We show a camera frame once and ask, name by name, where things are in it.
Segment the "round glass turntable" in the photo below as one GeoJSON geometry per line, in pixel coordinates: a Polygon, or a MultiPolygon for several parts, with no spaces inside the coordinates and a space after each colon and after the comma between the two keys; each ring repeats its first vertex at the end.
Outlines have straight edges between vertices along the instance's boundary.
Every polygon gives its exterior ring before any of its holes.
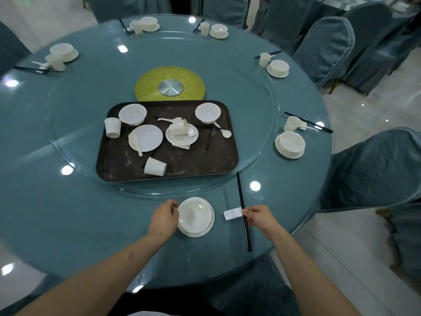
{"type": "MultiPolygon", "coordinates": [[[[124,104],[138,103],[134,87],[139,78],[157,67],[179,66],[198,74],[205,83],[203,100],[216,100],[229,110],[241,171],[246,179],[259,177],[269,159],[269,140],[275,133],[279,99],[270,77],[254,57],[276,47],[246,31],[231,30],[226,39],[182,32],[161,32],[132,38],[128,52],[105,47],[102,55],[83,58],[70,81],[52,91],[50,121],[57,137],[76,133],[71,143],[59,143],[68,160],[99,184],[109,182],[96,173],[96,161],[104,132],[103,120],[117,117],[124,104]]],[[[220,185],[231,176],[190,176],[175,179],[111,183],[139,194],[185,193],[220,185]]]]}

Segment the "blue cloth covered table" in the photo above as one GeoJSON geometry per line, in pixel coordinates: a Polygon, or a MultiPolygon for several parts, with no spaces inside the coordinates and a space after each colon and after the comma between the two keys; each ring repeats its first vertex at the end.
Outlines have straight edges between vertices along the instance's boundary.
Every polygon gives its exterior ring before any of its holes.
{"type": "Polygon", "coordinates": [[[381,2],[392,10],[393,18],[407,18],[416,15],[421,10],[421,5],[407,0],[313,0],[308,21],[316,21],[324,16],[342,16],[352,8],[367,2],[381,2]],[[404,13],[394,11],[391,6],[397,2],[409,4],[409,8],[404,13]]]}

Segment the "blue covered chair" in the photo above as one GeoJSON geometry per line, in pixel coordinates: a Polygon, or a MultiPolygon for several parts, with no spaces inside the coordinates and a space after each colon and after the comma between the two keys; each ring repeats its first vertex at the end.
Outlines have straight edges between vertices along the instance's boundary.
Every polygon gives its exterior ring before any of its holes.
{"type": "Polygon", "coordinates": [[[316,213],[392,207],[421,198],[421,131],[396,127],[333,155],[316,213]]]}
{"type": "Polygon", "coordinates": [[[346,74],[343,82],[368,95],[387,75],[397,70],[417,46],[421,45],[421,2],[408,8],[408,14],[392,18],[369,45],[365,54],[346,74]]]}
{"type": "Polygon", "coordinates": [[[395,228],[392,240],[397,250],[393,269],[421,288],[421,198],[395,206],[391,212],[395,228]]]}
{"type": "Polygon", "coordinates": [[[293,56],[302,42],[301,30],[313,0],[259,0],[250,32],[293,56]]]}
{"type": "Polygon", "coordinates": [[[323,17],[311,26],[292,59],[320,89],[345,75],[354,45],[354,29],[347,18],[323,17]]]}
{"type": "Polygon", "coordinates": [[[245,28],[248,10],[248,0],[203,0],[205,18],[240,29],[245,28]]]}
{"type": "Polygon", "coordinates": [[[29,55],[31,51],[0,21],[0,78],[29,55]]]}
{"type": "Polygon", "coordinates": [[[86,0],[98,23],[135,15],[172,14],[170,0],[86,0]]]}

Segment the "person's left forearm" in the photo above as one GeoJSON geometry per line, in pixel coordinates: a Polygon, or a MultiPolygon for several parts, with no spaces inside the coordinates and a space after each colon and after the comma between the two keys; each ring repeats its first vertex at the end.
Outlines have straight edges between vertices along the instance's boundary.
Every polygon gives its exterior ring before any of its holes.
{"type": "Polygon", "coordinates": [[[52,288],[15,316],[107,316],[134,278],[171,238],[154,230],[52,288]]]}

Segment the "person's right forearm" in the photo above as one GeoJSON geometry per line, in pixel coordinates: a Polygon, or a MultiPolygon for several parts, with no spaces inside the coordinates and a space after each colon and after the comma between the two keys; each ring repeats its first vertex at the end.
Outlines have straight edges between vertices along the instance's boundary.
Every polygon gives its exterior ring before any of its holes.
{"type": "Polygon", "coordinates": [[[270,239],[302,316],[362,316],[284,228],[278,225],[270,239]]]}

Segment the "person's right hand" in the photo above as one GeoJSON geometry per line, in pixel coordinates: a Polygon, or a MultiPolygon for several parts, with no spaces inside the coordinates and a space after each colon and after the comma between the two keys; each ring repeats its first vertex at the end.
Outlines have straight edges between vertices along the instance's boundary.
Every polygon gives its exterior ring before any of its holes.
{"type": "Polygon", "coordinates": [[[244,217],[252,218],[256,227],[271,242],[273,237],[281,230],[281,225],[273,216],[271,210],[266,205],[254,205],[242,209],[244,217]]]}

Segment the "yellow glitter turntable base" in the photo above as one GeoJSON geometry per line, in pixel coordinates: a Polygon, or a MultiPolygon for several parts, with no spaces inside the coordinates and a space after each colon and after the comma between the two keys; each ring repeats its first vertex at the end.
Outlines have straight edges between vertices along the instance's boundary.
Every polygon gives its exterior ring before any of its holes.
{"type": "Polygon", "coordinates": [[[206,87],[202,78],[195,72],[179,66],[164,66],[143,74],[134,87],[134,93],[138,101],[203,100],[206,87]],[[182,92],[174,96],[162,94],[159,85],[167,79],[180,81],[183,85],[182,92]]]}

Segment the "round metal hub disc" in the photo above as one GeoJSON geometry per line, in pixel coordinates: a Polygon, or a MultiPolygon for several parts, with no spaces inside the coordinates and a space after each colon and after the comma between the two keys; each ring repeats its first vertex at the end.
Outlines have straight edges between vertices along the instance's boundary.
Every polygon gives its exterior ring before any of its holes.
{"type": "Polygon", "coordinates": [[[184,85],[177,79],[165,79],[158,85],[158,91],[164,96],[177,96],[184,90],[184,85]]]}

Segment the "person's black clothing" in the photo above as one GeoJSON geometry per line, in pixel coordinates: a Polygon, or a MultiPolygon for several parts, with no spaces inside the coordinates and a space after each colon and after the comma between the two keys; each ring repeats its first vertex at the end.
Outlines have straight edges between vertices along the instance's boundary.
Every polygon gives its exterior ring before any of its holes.
{"type": "Polygon", "coordinates": [[[107,316],[129,316],[139,312],[171,316],[226,316],[205,300],[201,285],[126,292],[107,316]]]}

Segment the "person's left hand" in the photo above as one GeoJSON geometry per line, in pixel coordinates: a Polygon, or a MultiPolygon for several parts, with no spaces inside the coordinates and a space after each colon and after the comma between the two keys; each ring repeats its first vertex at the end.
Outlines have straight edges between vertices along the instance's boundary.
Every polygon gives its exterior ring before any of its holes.
{"type": "Polygon", "coordinates": [[[164,245],[178,228],[178,217],[170,217],[169,209],[178,207],[172,199],[160,204],[153,212],[147,235],[164,245]]]}

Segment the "dark brown serving tray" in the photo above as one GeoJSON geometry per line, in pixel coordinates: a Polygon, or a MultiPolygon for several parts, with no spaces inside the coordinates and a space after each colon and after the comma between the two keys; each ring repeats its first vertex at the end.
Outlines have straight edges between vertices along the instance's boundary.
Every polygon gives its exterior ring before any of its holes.
{"type": "Polygon", "coordinates": [[[154,116],[173,119],[182,117],[188,122],[202,123],[195,116],[196,108],[205,102],[218,105],[221,115],[216,122],[232,132],[230,138],[224,138],[221,131],[213,129],[209,150],[206,150],[209,128],[196,127],[199,137],[189,150],[174,147],[167,139],[160,147],[143,153],[138,153],[129,146],[128,135],[135,127],[123,123],[119,138],[108,138],[103,132],[96,161],[98,177],[109,183],[175,179],[190,176],[206,176],[227,174],[234,170],[239,162],[239,154],[234,138],[233,126],[229,110],[225,104],[216,100],[195,101],[143,101],[147,110],[145,125],[157,126],[162,132],[167,130],[169,123],[158,121],[154,116]],[[149,157],[167,164],[164,176],[144,174],[144,166],[149,157]]]}

